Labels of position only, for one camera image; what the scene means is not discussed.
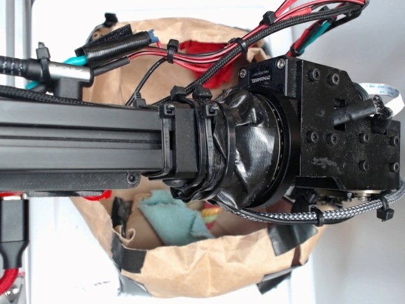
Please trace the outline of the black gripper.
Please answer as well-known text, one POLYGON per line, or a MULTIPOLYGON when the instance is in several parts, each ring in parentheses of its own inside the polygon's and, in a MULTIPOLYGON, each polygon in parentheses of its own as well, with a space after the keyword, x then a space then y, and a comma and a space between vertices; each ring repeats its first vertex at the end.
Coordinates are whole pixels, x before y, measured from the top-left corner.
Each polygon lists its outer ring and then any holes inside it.
POLYGON ((264 202, 293 185, 357 195, 399 188, 401 125, 377 118, 378 98, 363 100, 346 72, 279 56, 244 66, 239 87, 275 126, 277 165, 264 202))

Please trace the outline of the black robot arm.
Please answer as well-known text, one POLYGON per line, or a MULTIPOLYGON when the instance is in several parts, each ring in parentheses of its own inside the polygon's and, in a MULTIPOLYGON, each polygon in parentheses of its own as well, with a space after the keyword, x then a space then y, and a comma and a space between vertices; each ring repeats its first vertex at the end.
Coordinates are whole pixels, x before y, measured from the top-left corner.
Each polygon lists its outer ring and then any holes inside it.
POLYGON ((181 87, 159 106, 1 88, 1 191, 98 195, 163 181, 174 198, 233 210, 291 186, 355 195, 400 186, 401 125, 342 70, 287 56, 240 69, 213 99, 181 87))

